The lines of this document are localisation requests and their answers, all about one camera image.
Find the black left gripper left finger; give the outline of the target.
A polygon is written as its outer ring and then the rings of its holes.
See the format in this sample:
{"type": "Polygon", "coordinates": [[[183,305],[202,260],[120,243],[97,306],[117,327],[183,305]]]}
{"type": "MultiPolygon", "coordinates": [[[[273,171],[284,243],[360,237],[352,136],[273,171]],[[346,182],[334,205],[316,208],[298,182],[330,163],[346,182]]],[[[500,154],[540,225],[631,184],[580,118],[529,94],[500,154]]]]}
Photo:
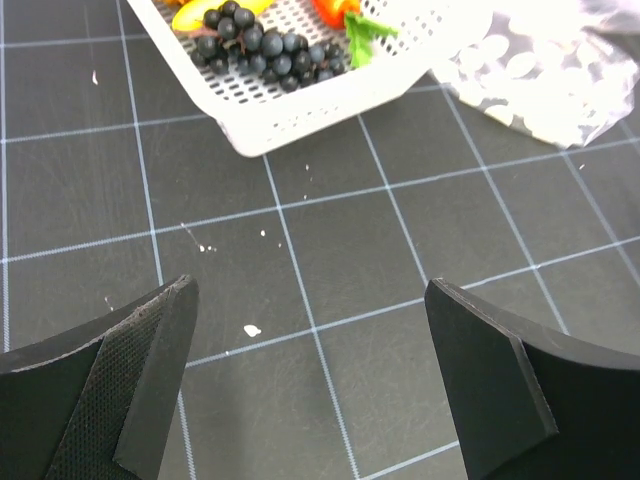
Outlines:
{"type": "Polygon", "coordinates": [[[2,354],[2,478],[157,478],[198,305],[183,275],[2,354]]]}

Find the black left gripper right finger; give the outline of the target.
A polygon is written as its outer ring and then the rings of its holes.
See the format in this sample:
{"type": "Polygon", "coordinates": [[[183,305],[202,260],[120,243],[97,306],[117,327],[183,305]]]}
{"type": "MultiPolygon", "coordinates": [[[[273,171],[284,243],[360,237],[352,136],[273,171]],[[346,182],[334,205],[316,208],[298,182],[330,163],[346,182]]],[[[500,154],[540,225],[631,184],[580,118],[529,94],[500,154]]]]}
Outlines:
{"type": "Polygon", "coordinates": [[[636,479],[639,358],[443,279],[425,307],[471,479],[636,479]]]}

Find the white perforated plastic basket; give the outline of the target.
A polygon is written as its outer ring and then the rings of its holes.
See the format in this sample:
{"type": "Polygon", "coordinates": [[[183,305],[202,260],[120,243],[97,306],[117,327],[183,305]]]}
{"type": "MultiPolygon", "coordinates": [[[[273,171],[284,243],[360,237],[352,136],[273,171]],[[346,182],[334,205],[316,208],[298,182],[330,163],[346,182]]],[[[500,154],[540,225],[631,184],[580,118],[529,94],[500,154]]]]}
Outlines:
{"type": "Polygon", "coordinates": [[[190,100],[244,157],[259,157],[399,98],[461,38],[454,31],[461,12],[451,1],[365,1],[363,13],[398,29],[398,36],[375,40],[369,65],[285,93],[235,67],[225,76],[196,67],[190,58],[195,43],[172,32],[174,13],[168,5],[129,5],[190,100]]]}

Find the yellow toy banana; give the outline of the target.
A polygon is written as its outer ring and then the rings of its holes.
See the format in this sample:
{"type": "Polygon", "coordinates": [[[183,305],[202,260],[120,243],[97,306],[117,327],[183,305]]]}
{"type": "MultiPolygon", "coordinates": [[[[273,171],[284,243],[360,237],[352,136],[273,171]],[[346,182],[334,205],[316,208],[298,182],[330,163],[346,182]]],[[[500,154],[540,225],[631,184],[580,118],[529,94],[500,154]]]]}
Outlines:
{"type": "Polygon", "coordinates": [[[218,11],[220,14],[233,15],[238,7],[246,8],[253,14],[264,12],[273,4],[271,0],[247,0],[247,1],[214,1],[192,0],[182,1],[177,12],[171,20],[171,28],[174,32],[187,33],[204,26],[205,14],[209,10],[218,11]]]}

